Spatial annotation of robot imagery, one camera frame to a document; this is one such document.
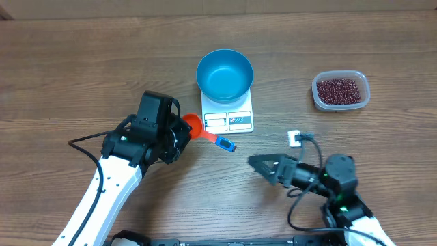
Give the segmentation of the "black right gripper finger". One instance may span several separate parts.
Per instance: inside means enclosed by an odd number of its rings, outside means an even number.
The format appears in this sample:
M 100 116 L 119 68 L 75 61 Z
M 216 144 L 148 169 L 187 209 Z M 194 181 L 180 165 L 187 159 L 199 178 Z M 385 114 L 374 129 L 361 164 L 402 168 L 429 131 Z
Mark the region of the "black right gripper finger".
M 271 185 L 283 183 L 281 172 L 279 171 L 281 159 L 248 159 L 248 164 Z
M 284 158 L 285 154 L 261 154 L 251 157 L 251 166 L 275 166 L 280 164 Z

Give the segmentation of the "red measuring scoop blue handle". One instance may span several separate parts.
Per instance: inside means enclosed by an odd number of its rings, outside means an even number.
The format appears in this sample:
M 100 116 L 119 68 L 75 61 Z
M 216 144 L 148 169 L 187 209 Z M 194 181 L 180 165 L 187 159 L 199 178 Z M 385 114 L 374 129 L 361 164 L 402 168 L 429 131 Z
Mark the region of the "red measuring scoop blue handle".
M 212 143 L 214 143 L 216 146 L 229 151 L 229 152 L 235 152 L 236 151 L 236 144 L 224 137 L 215 135 L 213 133 L 209 133 L 204 130 L 204 125 L 202 119 L 194 114 L 189 113 L 182 117 L 182 119 L 191 127 L 190 130 L 190 136 L 192 140 L 198 139 L 198 138 L 204 138 Z

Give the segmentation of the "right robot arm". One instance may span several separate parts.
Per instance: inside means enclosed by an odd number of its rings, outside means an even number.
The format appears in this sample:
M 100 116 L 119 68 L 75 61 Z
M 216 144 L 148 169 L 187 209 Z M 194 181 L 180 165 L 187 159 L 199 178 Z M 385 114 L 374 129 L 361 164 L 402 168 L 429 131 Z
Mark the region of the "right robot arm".
M 394 244 L 356 190 L 358 178 L 352 157 L 334 154 L 325 164 L 315 167 L 286 154 L 265 154 L 250 156 L 248 164 L 270 184 L 279 183 L 301 191 L 296 195 L 291 191 L 287 194 L 296 199 L 287 216 L 293 229 L 334 236 L 336 241 L 332 245 Z M 320 208 L 323 228 L 302 228 L 291 222 L 293 210 L 306 193 L 326 198 Z

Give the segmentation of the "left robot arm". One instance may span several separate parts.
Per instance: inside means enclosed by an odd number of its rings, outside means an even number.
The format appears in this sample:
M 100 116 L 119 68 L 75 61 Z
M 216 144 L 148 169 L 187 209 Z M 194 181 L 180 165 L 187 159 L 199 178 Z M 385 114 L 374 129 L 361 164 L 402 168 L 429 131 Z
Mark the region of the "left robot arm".
M 179 159 L 191 140 L 191 127 L 172 108 L 180 108 L 175 98 L 145 91 L 136 114 L 101 134 L 100 158 L 79 147 L 77 139 L 68 142 L 96 164 L 96 172 L 55 245 L 103 245 L 149 167 Z

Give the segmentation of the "white digital kitchen scale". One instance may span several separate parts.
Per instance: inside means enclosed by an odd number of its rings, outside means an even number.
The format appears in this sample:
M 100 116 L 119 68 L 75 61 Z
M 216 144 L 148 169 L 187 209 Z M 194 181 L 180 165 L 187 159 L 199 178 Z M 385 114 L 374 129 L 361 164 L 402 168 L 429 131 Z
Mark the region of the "white digital kitchen scale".
M 204 130 L 217 135 L 251 133 L 254 129 L 251 91 L 232 103 L 218 103 L 201 93 Z

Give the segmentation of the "blue bowl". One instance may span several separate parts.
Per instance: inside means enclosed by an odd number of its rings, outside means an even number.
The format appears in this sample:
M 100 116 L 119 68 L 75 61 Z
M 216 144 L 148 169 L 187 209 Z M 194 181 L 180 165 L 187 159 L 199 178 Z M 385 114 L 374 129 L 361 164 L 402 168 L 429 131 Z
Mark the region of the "blue bowl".
M 252 87 L 254 69 L 239 51 L 218 49 L 205 55 L 197 65 L 196 80 L 201 92 L 216 103 L 233 103 Z

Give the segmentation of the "red beans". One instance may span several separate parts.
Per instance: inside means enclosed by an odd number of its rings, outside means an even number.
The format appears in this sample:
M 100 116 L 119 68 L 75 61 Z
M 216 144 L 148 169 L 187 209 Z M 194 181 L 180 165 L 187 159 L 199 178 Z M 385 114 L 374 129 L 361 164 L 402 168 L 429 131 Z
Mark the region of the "red beans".
M 327 105 L 351 105 L 361 101 L 358 86 L 351 79 L 320 81 L 316 88 L 320 100 Z

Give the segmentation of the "clear plastic container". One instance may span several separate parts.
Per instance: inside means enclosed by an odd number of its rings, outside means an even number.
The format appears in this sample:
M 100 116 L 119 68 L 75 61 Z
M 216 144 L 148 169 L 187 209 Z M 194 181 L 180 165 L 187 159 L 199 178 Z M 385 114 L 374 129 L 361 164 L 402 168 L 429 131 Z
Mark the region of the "clear plastic container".
M 361 95 L 360 103 L 351 105 L 327 105 L 320 100 L 316 88 L 317 83 L 319 83 L 320 81 L 340 78 L 351 79 L 356 82 Z M 364 107 L 371 98 L 371 92 L 366 76 L 356 70 L 332 70 L 319 73 L 314 78 L 311 89 L 313 93 L 315 107 L 320 111 L 350 111 L 354 109 L 360 109 Z

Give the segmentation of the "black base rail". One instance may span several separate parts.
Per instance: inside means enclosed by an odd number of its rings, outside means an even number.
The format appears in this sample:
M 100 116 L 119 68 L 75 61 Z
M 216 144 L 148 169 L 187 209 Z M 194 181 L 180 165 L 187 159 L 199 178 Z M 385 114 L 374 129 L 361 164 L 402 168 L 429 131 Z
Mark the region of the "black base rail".
M 104 246 L 335 246 L 345 245 L 334 234 L 297 235 L 291 238 L 258 238 L 181 241 L 178 239 L 151 239 L 142 234 L 122 230 L 107 240 Z

